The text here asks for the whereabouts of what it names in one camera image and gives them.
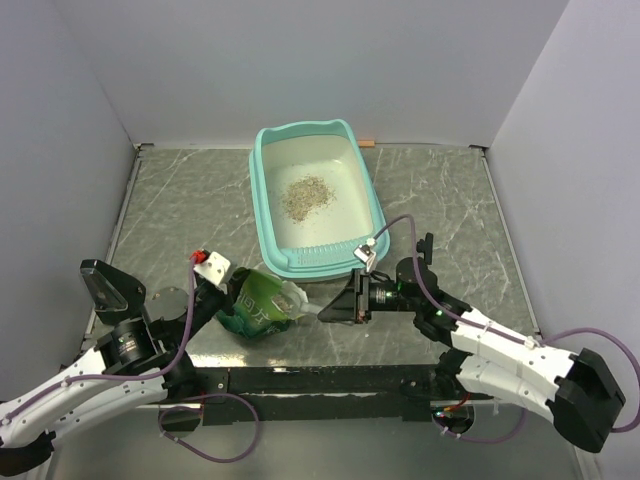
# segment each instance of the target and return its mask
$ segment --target teal litter box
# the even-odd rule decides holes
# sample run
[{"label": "teal litter box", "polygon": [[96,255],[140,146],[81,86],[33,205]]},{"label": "teal litter box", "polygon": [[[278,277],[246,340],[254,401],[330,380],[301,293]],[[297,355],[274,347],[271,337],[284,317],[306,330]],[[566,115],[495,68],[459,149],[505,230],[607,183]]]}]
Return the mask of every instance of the teal litter box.
[{"label": "teal litter box", "polygon": [[[298,122],[265,128],[249,156],[260,250],[275,274],[325,280],[363,265],[353,250],[385,224],[378,197],[351,127],[343,120]],[[301,179],[320,177],[331,201],[303,221],[287,215],[283,196]],[[389,233],[375,250],[389,251]]]}]

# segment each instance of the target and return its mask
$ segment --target marble table top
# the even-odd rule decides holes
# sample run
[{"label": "marble table top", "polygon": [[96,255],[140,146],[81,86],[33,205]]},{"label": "marble table top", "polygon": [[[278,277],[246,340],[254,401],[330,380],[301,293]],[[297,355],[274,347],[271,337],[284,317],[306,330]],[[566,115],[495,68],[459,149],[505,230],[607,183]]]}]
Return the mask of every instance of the marble table top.
[{"label": "marble table top", "polygon": [[[412,213],[418,235],[435,235],[433,271],[440,287],[504,325],[534,333],[520,278],[478,149],[424,146],[363,149],[387,220]],[[148,295],[187,286],[187,259],[219,250],[266,269],[256,232],[249,150],[145,148],[113,265],[139,278]],[[393,276],[409,254],[409,227],[391,229],[378,270]],[[346,279],[301,284],[327,304]],[[96,322],[95,335],[105,331]],[[214,319],[189,343],[198,367],[436,363],[446,347],[423,337],[409,313],[374,313],[367,325],[323,324],[305,317],[287,332],[249,341]]]}]

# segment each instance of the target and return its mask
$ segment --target purple cable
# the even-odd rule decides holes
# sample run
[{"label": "purple cable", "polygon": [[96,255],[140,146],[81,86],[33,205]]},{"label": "purple cable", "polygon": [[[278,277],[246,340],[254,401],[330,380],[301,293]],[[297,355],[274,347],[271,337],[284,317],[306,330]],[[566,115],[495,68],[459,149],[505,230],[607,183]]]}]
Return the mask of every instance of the purple cable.
[{"label": "purple cable", "polygon": [[[416,242],[417,242],[417,237],[416,237],[416,224],[415,221],[413,219],[413,216],[411,214],[404,214],[404,215],[400,215],[396,218],[394,218],[393,220],[391,220],[389,223],[387,223],[384,227],[382,227],[382,229],[380,229],[380,231],[378,233],[376,233],[373,238],[374,239],[378,239],[378,237],[380,237],[380,235],[382,235],[386,230],[388,230],[392,225],[394,225],[395,223],[399,222],[400,220],[406,218],[407,220],[409,220],[409,226],[411,227],[411,258],[413,260],[413,271],[415,273],[416,276],[416,280],[418,281],[418,285],[420,286],[420,290],[422,290],[422,293],[424,294],[425,297],[427,297],[427,300],[429,300],[429,302],[436,307],[439,310],[442,310],[444,312],[445,315],[447,315],[449,318],[452,318],[453,320],[456,320],[458,322],[464,323],[466,325],[470,325],[472,327],[475,328],[479,328],[481,330],[485,329],[485,325],[481,324],[481,323],[476,323],[474,321],[468,320],[466,318],[462,318],[460,315],[456,315],[455,313],[447,310],[446,308],[444,308],[442,305],[440,305],[435,298],[433,298],[433,295],[431,295],[431,293],[429,292],[429,290],[427,290],[427,287],[424,284],[424,281],[422,280],[422,275],[420,273],[420,266],[418,263],[418,252],[416,250]],[[502,332],[500,330],[496,330],[493,327],[487,327],[486,328],[487,331],[494,333],[502,338],[505,338],[507,340],[510,340],[512,342],[515,342],[517,344],[520,345],[524,345],[524,340],[515,337],[513,335],[510,335],[508,333]],[[565,337],[569,337],[572,335],[578,335],[581,333],[592,333],[595,335],[600,335],[601,337],[606,338],[607,340],[613,342],[618,348],[620,348],[620,350],[622,350],[622,352],[625,354],[625,356],[629,359],[629,362],[631,362],[631,365],[633,366],[633,370],[636,374],[636,378],[638,380],[638,386],[640,387],[640,363],[638,363],[638,359],[635,357],[635,355],[633,354],[633,352],[629,349],[629,347],[627,347],[624,343],[622,343],[622,341],[611,335],[610,333],[605,332],[604,330],[600,330],[598,328],[590,328],[590,327],[585,327],[585,328],[576,328],[573,330],[567,330],[566,332],[562,332],[559,333],[557,335],[553,335],[547,339],[541,340],[540,344],[546,345],[552,342],[555,342],[556,340],[560,340],[562,338]],[[638,425],[640,425],[640,404],[638,404],[638,411],[636,412],[636,416],[635,418],[629,422],[626,425],[623,425],[622,427],[615,427],[613,429],[611,429],[612,433],[624,433],[624,432],[628,432],[630,430],[633,430],[634,428],[636,428]],[[508,438],[511,438],[513,435],[509,434],[507,435]]]},{"label": "purple cable", "polygon": [[[189,334],[191,333],[191,324],[193,323],[193,307],[195,303],[195,276],[193,273],[193,267],[196,264],[196,258],[192,257],[189,261],[189,302],[187,304],[187,318],[184,324],[184,333],[182,334],[182,341],[180,342],[180,346],[178,347],[178,352],[176,353],[173,360],[169,362],[169,364],[164,367],[162,370],[156,373],[150,373],[147,375],[100,375],[100,374],[92,374],[92,375],[78,375],[76,377],[66,378],[64,383],[66,385],[70,385],[75,382],[79,382],[82,380],[114,380],[117,382],[139,382],[144,380],[152,380],[154,378],[161,377],[167,374],[173,367],[175,367],[182,355],[184,355],[184,351],[187,348],[187,343],[189,342]],[[62,388],[63,383],[54,383],[53,385],[49,385],[47,388],[42,389],[40,392],[36,393],[29,400],[26,400],[20,406],[18,406],[15,410],[6,414],[5,418],[11,420],[16,415],[20,414],[20,412],[29,408],[31,405],[46,397],[51,392],[57,390],[58,388]]]},{"label": "purple cable", "polygon": [[462,435],[458,436],[457,433],[453,433],[450,430],[445,430],[445,427],[437,420],[435,420],[434,423],[438,425],[438,427],[440,427],[440,430],[444,432],[445,435],[455,438],[456,440],[462,440],[463,442],[469,442],[469,443],[482,443],[484,445],[496,445],[498,443],[511,440],[513,437],[519,434],[520,431],[524,428],[526,419],[527,419],[527,411],[524,408],[522,408],[520,410],[520,419],[518,420],[518,423],[516,424],[516,426],[513,427],[513,430],[511,430],[506,435],[503,435],[502,437],[498,437],[498,438],[473,438],[473,437],[463,437]]},{"label": "purple cable", "polygon": [[226,398],[233,398],[234,400],[238,400],[239,402],[241,402],[244,405],[246,405],[246,407],[249,409],[249,411],[251,411],[251,414],[253,415],[253,418],[254,418],[255,424],[256,424],[256,429],[255,429],[255,433],[253,435],[253,440],[251,441],[251,444],[247,447],[247,449],[244,452],[242,452],[240,455],[237,455],[237,456],[232,457],[232,458],[212,457],[211,455],[207,455],[203,451],[198,450],[193,445],[185,442],[184,440],[179,439],[175,435],[170,434],[164,428],[162,428],[162,420],[164,419],[164,417],[169,412],[182,411],[182,412],[199,413],[199,409],[197,409],[197,408],[178,406],[178,407],[171,407],[171,408],[169,408],[167,410],[164,410],[160,414],[160,416],[158,417],[158,427],[160,428],[160,432],[162,433],[162,435],[164,437],[168,438],[169,440],[173,440],[178,445],[186,448],[187,450],[191,451],[192,453],[195,453],[196,455],[198,455],[199,457],[204,458],[205,460],[209,460],[210,462],[215,462],[215,463],[233,463],[233,462],[237,462],[238,460],[242,460],[243,458],[247,457],[248,455],[251,454],[251,452],[253,452],[255,450],[256,445],[258,444],[258,440],[260,438],[260,425],[261,425],[260,418],[258,417],[258,412],[256,412],[256,409],[253,407],[253,405],[251,405],[244,398],[242,398],[242,397],[240,397],[238,395],[234,395],[233,393],[210,393],[208,395],[198,395],[197,397],[185,398],[184,400],[185,401],[204,400],[205,398],[216,398],[216,397],[226,397]]}]

